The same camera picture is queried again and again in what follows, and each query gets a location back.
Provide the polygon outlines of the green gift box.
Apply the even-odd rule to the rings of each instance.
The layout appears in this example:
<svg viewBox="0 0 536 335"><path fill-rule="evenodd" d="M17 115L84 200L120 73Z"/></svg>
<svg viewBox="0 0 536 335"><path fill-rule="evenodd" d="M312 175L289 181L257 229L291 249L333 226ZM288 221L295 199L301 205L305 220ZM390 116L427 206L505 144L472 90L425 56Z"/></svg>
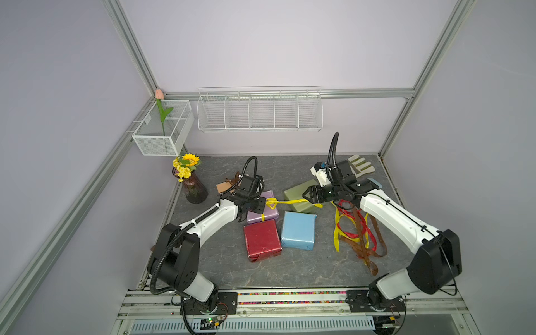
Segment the green gift box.
<svg viewBox="0 0 536 335"><path fill-rule="evenodd" d="M285 201L290 202L294 200L300 200L300 202L288 204L289 210L291 212L303 214L317 214L322 209L322 207L318 207L314 204L311 204L308 200L302 197L303 193L306 192L310 186L315 185L318 185L315 180L309 180L283 191Z"/></svg>

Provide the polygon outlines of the brown ribbon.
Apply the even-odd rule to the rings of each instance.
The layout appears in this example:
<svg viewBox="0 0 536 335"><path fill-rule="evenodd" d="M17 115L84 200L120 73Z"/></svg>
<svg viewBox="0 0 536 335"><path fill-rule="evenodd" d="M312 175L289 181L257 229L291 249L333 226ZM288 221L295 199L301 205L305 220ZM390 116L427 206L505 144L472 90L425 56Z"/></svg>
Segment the brown ribbon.
<svg viewBox="0 0 536 335"><path fill-rule="evenodd" d="M340 243L344 242L351 247L355 255L363 261L373 276L377 276L379 269L373 261L374 258L383 258L388 254L387 245L379 229L375 217L364 213L362 209L353 207L346 209L343 201L336 203L334 248L340 251ZM348 219L354 225L357 232L350 233L341 227L341 220Z"/></svg>
<svg viewBox="0 0 536 335"><path fill-rule="evenodd" d="M228 183L230 186L234 186L236 184L240 184L242 175L239 171L237 171L232 179L226 178L226 183Z"/></svg>

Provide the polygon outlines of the orange gift box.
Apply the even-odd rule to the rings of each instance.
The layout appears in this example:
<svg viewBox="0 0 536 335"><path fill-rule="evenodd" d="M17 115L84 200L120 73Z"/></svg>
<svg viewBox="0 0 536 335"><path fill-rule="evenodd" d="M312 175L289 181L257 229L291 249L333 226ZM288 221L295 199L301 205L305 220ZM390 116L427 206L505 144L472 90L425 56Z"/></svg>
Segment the orange gift box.
<svg viewBox="0 0 536 335"><path fill-rule="evenodd" d="M226 181L222 182L222 183L219 183L216 185L216 190L218 193L224 193L225 191L227 191L228 189L230 189L232 186L234 186L236 184L236 181L235 180L229 180L227 179Z"/></svg>

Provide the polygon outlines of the purple gift box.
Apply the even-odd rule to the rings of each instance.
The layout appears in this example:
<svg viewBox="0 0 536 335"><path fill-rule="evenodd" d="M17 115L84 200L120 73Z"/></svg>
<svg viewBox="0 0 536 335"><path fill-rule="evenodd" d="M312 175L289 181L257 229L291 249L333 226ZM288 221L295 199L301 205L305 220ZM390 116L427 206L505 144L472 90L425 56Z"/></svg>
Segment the purple gift box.
<svg viewBox="0 0 536 335"><path fill-rule="evenodd" d="M268 205L265 205L263 212L261 214L255 212L248 212L247 214L247 225L261 223L269 220L278 220L280 217L278 209L270 208Z"/></svg>

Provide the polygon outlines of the blue gift box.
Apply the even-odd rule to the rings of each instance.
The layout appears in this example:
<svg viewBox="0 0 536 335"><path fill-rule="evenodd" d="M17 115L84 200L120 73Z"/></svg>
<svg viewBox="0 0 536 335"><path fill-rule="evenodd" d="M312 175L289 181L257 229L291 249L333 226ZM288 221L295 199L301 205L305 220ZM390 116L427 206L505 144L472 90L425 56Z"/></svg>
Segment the blue gift box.
<svg viewBox="0 0 536 335"><path fill-rule="evenodd" d="M312 251L315 244L316 214L285 212L281 232L283 248Z"/></svg>

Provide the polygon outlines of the yellow ribbon of red box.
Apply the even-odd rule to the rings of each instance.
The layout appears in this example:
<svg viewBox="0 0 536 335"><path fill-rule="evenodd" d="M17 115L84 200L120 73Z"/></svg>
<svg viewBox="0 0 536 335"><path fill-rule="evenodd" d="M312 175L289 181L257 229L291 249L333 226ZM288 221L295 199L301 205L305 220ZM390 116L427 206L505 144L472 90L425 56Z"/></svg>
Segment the yellow ribbon of red box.
<svg viewBox="0 0 536 335"><path fill-rule="evenodd" d="M361 210L361 214L362 214L362 216L365 216L365 215L366 215L362 210ZM353 224L352 224L352 225L353 225L354 230L346 230L346 229L342 226L342 224L341 224L341 222L342 222L343 220L345 220L345 221L349 221L349 222L352 224L352 222L351 222L349 219L347 219L346 217L343 217L343 218L341 219L341 221L340 221L340 225L341 225L341 228L342 228L343 230L345 230L345 231L347 231L347 232L350 232L350 233L357 233L357 230L356 230L356 228L354 227ZM334 249L335 249L335 251L336 251L337 253L340 251L340 243L341 243L341 238L342 238L342 237L343 237L343 236L339 236L339 237L335 237L335 236L334 236L334 238L333 238L333 240L334 240ZM360 239L360 241L353 241L353 242L359 244L359 243L361 242L361 239ZM375 242L374 242L373 240L371 240L369 243L366 243L366 242L365 242L365 237L364 237L364 245L365 245L366 248L375 248L375 246L376 246L376 244L375 244Z"/></svg>

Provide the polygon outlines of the red gift box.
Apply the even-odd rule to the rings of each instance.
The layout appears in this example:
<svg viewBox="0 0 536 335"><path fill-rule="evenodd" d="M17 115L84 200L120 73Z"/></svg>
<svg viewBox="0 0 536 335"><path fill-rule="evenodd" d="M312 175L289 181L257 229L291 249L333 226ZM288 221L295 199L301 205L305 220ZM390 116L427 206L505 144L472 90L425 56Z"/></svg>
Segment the red gift box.
<svg viewBox="0 0 536 335"><path fill-rule="evenodd" d="M250 262L259 262L282 253L282 245L275 220L245 226L244 239Z"/></svg>

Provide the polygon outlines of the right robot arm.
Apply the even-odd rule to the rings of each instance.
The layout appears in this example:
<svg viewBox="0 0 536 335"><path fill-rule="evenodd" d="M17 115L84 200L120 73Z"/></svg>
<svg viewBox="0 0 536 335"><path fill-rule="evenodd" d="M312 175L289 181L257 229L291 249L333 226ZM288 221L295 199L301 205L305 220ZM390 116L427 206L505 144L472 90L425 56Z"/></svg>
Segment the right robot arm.
<svg viewBox="0 0 536 335"><path fill-rule="evenodd" d="M409 266L375 280L368 287L370 306L380 306L411 293L432 295L455 284L462 272L459 237L424 223L393 201L380 183L358 180L350 163L317 163L311 169L318 184L303 193L312 204L346 200L353 212L365 211L373 223L382 223L413 253Z"/></svg>

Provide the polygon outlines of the white gardening glove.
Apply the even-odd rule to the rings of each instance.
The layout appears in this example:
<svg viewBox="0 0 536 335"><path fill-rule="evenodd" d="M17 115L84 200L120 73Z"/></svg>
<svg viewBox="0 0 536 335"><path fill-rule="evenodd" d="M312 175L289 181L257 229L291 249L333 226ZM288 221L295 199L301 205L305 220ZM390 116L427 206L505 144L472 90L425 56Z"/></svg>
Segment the white gardening glove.
<svg viewBox="0 0 536 335"><path fill-rule="evenodd" d="M366 160L364 156L360 156L358 154L353 155L348 158L348 162L350 163L354 176L356 176L358 179L364 175L375 172L375 167L370 161Z"/></svg>

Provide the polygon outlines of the light blue garden trowel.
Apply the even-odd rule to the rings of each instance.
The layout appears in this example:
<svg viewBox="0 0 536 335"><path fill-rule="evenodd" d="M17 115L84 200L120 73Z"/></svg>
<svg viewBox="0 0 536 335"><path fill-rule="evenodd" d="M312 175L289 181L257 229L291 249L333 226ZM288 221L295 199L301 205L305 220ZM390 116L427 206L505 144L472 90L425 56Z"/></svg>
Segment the light blue garden trowel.
<svg viewBox="0 0 536 335"><path fill-rule="evenodd" d="M371 182L371 184L373 185L374 189L382 189L382 184L379 183L378 181L376 181L375 179L368 178L368 180Z"/></svg>

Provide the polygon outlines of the dark glass vase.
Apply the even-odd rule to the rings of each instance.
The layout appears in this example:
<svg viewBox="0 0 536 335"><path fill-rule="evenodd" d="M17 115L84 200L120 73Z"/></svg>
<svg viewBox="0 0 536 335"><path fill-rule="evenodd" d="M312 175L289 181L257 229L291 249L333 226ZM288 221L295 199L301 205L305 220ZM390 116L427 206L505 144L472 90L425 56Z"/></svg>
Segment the dark glass vase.
<svg viewBox="0 0 536 335"><path fill-rule="evenodd" d="M204 202L208 197L208 190L205 185L200 181L195 172L189 174L182 173L181 170L173 168L173 175L184 184L186 199L193 204L200 204Z"/></svg>

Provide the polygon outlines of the yellow sunflower bouquet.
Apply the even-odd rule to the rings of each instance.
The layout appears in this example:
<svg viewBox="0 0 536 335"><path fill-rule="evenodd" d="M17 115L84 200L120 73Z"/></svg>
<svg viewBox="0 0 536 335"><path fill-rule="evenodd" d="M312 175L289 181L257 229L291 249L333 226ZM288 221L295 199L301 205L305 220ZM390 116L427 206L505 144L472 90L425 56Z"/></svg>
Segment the yellow sunflower bouquet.
<svg viewBox="0 0 536 335"><path fill-rule="evenodd" d="M183 182L193 176L200 164L199 156L187 153L174 159L172 174L179 182Z"/></svg>

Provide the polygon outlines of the artificial pink tulip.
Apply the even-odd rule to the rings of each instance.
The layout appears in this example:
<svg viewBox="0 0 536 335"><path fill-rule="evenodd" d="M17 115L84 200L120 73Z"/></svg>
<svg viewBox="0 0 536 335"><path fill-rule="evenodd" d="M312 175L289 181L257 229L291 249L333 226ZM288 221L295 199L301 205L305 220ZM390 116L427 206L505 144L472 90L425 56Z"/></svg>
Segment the artificial pink tulip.
<svg viewBox="0 0 536 335"><path fill-rule="evenodd" d="M164 108L162 101L164 100L165 95L161 89L155 90L155 99L156 104L159 109L159 115L160 115L160 121L161 121L161 128L163 131L163 136L166 136L166 127L165 122L168 115L174 110L174 107L168 107Z"/></svg>

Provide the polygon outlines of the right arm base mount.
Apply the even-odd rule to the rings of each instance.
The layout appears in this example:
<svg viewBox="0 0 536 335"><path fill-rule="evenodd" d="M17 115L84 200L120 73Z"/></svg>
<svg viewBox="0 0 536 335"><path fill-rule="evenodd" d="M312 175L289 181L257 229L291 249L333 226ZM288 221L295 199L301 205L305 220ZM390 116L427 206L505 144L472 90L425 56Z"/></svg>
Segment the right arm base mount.
<svg viewBox="0 0 536 335"><path fill-rule="evenodd" d="M388 300L375 288L347 290L345 303L349 305L352 313L404 312L406 310L406 303L403 297Z"/></svg>

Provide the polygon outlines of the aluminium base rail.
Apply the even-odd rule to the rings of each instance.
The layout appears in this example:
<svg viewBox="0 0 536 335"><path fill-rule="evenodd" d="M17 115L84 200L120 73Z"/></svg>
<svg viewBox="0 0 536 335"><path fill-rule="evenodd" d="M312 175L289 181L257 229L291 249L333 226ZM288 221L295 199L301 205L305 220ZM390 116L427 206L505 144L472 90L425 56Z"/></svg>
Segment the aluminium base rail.
<svg viewBox="0 0 536 335"><path fill-rule="evenodd" d="M412 293L384 311L356 301L363 288L222 290L224 303L212 315L188 303L181 316L172 294L126 294L112 334L479 334L465 301L447 288L434 295Z"/></svg>

